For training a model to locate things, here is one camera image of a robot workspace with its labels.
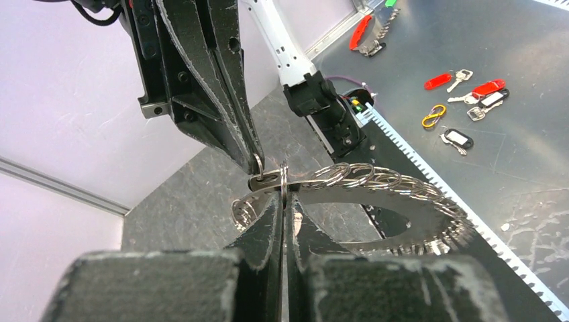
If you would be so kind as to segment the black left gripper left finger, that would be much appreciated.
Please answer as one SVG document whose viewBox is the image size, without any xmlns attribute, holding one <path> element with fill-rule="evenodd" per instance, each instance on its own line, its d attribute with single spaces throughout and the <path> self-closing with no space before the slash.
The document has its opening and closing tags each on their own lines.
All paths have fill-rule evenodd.
<svg viewBox="0 0 569 322">
<path fill-rule="evenodd" d="M 63 274 L 43 321 L 280 321 L 282 200 L 220 250 L 90 252 Z"/>
</svg>

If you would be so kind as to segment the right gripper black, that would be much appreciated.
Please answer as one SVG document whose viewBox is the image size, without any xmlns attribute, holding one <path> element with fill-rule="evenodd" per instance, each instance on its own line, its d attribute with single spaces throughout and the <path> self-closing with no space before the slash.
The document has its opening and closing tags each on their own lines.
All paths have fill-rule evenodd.
<svg viewBox="0 0 569 322">
<path fill-rule="evenodd" d="M 145 119 L 168 117 L 184 135 L 246 174 L 263 169 L 250 114 L 236 1 L 120 1 L 142 79 Z"/>
</svg>

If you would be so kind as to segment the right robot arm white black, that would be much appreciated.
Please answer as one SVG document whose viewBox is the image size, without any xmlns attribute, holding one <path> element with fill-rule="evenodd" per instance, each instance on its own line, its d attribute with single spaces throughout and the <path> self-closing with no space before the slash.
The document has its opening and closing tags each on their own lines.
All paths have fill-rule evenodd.
<svg viewBox="0 0 569 322">
<path fill-rule="evenodd" d="M 311 117 L 336 156 L 361 140 L 331 81 L 295 44 L 272 1 L 120 1 L 134 45 L 145 117 L 169 116 L 182 134 L 261 174 L 264 152 L 247 102 L 239 10 L 271 50 L 290 110 Z"/>
</svg>

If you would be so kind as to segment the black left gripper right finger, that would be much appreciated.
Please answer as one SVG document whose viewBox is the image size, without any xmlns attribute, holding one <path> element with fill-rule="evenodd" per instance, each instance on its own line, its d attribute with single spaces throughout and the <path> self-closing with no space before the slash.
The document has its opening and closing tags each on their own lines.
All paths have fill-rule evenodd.
<svg viewBox="0 0 569 322">
<path fill-rule="evenodd" d="M 470 256 L 356 256 L 320 230 L 297 194 L 285 227 L 291 321 L 509 320 L 490 274 Z"/>
</svg>

